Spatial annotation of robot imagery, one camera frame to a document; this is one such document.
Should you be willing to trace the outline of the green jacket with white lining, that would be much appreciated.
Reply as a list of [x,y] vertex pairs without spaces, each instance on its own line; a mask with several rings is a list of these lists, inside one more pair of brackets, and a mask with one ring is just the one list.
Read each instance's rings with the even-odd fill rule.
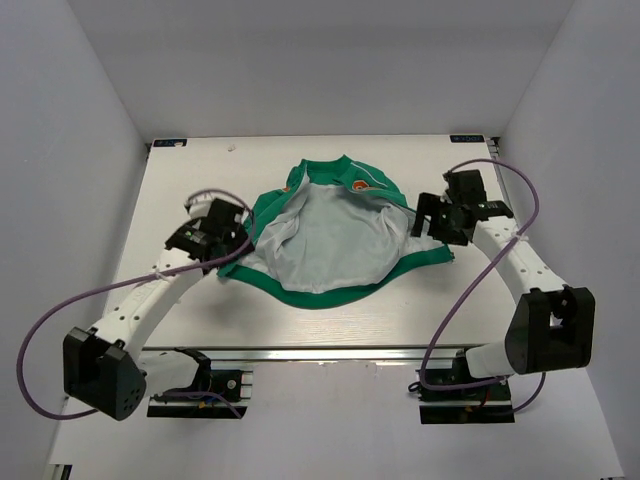
[[382,170],[347,156],[302,160],[284,188],[257,198],[253,212],[245,223],[255,234],[253,252],[218,275],[296,308],[346,305],[453,259],[428,232],[412,235],[416,212]]

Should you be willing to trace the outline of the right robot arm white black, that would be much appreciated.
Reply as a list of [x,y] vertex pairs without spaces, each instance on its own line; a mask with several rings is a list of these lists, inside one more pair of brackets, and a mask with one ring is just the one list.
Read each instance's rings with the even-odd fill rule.
[[487,197],[477,170],[444,173],[443,196],[422,193],[412,235],[474,245],[490,261],[515,302],[503,340],[461,350],[439,390],[472,399],[512,375],[577,369],[592,357],[596,302],[586,287],[555,274],[525,238],[524,226],[501,200]]

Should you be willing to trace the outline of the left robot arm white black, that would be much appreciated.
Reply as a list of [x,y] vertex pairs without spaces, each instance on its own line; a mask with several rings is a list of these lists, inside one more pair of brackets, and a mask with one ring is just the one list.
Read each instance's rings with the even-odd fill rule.
[[63,341],[65,392],[118,421],[148,397],[212,397],[211,361],[174,347],[152,354],[147,340],[181,297],[211,271],[253,249],[243,220],[251,211],[221,198],[192,199],[189,219],[165,241],[150,273],[90,328]]

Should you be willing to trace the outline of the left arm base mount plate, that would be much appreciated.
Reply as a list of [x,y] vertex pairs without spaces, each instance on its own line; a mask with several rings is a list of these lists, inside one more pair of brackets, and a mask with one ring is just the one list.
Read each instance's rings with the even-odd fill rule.
[[174,348],[144,353],[139,367],[147,381],[149,418],[240,420],[247,412],[253,387],[248,364]]

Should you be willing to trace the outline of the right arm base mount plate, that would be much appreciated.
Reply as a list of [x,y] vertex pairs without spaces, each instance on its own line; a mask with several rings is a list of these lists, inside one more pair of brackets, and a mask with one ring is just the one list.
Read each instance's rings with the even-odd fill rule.
[[[472,383],[462,350],[426,368],[426,381],[437,386]],[[426,389],[419,381],[407,391],[418,399],[423,425],[510,424],[515,422],[507,382],[457,390]]]

